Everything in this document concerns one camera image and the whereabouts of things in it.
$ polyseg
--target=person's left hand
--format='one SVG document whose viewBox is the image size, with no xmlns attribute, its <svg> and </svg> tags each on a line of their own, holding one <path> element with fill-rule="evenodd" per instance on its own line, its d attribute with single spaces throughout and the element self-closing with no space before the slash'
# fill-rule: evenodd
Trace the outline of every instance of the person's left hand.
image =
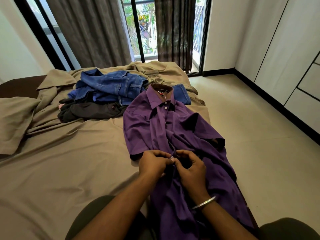
<svg viewBox="0 0 320 240">
<path fill-rule="evenodd" d="M 173 164 L 176 161 L 175 158 L 170 157 L 170 153 L 159 150 L 144 151 L 139 161 L 140 175 L 148 175 L 158 180 L 166 165 Z"/>
</svg>

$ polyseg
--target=purple shirt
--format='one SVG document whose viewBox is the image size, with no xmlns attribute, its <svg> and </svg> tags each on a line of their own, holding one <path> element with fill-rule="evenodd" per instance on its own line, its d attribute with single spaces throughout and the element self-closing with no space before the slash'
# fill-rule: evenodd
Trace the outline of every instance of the purple shirt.
<svg viewBox="0 0 320 240">
<path fill-rule="evenodd" d="M 157 90 L 169 93 L 162 97 Z M 124 112 L 123 130 L 133 160 L 146 150 L 162 150 L 173 156 L 179 149 L 193 151 L 207 167 L 210 196 L 216 196 L 219 205 L 243 225 L 253 227 L 235 183 L 236 174 L 226 158 L 225 140 L 201 115 L 174 100 L 172 87 L 151 84 L 139 94 Z M 188 159 L 181 159 L 181 163 L 190 166 Z M 208 224 L 191 210 L 194 203 L 184 191 L 175 166 L 167 166 L 165 172 L 150 196 L 160 239 L 207 237 Z"/>
</svg>

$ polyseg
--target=shirt collar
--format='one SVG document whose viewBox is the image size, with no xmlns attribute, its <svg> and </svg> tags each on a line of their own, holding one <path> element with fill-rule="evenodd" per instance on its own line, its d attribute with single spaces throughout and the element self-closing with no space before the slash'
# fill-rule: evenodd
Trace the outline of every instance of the shirt collar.
<svg viewBox="0 0 320 240">
<path fill-rule="evenodd" d="M 163 89 L 168 91 L 169 93 L 166 95 L 166 97 L 162 97 L 156 89 Z M 175 100 L 174 100 L 174 89 L 170 86 L 164 85 L 164 84 L 158 84 L 153 83 L 150 84 L 148 89 L 146 90 L 146 96 L 148 97 L 149 103 L 151 105 L 151 108 L 154 109 L 158 107 L 160 104 L 169 101 L 171 104 L 175 106 Z"/>
</svg>

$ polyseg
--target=black baseboard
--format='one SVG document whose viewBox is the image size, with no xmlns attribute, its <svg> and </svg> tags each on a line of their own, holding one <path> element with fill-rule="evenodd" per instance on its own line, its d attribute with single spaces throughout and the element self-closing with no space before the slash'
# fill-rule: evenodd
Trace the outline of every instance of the black baseboard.
<svg viewBox="0 0 320 240">
<path fill-rule="evenodd" d="M 234 71 L 235 71 L 234 68 L 203 71 L 202 76 L 219 76 L 219 75 L 234 74 Z"/>
<path fill-rule="evenodd" d="M 241 72 L 237 71 L 233 68 L 233 73 L 236 75 L 241 81 L 247 84 L 254 92 L 260 95 L 264 100 L 266 100 L 269 104 L 271 104 L 276 110 L 282 113 L 288 120 L 290 120 L 294 125 L 296 125 L 300 130 L 302 130 L 307 136 L 309 136 L 315 143 L 320 145 L 320 134 L 308 126 L 305 122 L 287 110 L 280 102 L 271 97 L 268 93 L 262 90 L 257 84 L 243 75 Z"/>
</svg>

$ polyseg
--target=bracelet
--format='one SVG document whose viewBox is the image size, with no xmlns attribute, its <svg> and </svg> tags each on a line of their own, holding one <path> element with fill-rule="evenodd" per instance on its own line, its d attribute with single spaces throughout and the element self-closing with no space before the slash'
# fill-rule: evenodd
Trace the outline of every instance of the bracelet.
<svg viewBox="0 0 320 240">
<path fill-rule="evenodd" d="M 195 207 L 192 207 L 191 209 L 195 210 L 195 209 L 197 209 L 197 208 L 199 208 L 201 206 L 205 206 L 206 204 L 210 203 L 211 201 L 214 201 L 215 198 L 216 198 L 216 196 L 212 197 L 211 199 L 208 199 L 207 201 L 205 201 L 205 202 L 203 202 L 203 203 L 201 203 L 199 205 L 196 205 Z"/>
</svg>

